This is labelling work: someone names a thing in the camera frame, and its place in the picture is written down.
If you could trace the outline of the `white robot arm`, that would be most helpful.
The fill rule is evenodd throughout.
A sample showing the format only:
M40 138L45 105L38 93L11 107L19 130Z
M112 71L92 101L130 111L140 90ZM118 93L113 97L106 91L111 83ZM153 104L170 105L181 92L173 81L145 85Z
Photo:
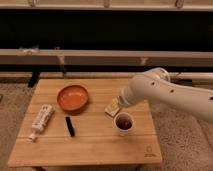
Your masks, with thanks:
M213 90L174 84L163 68L136 74L117 99L121 107L130 107L145 99L156 100L213 123Z

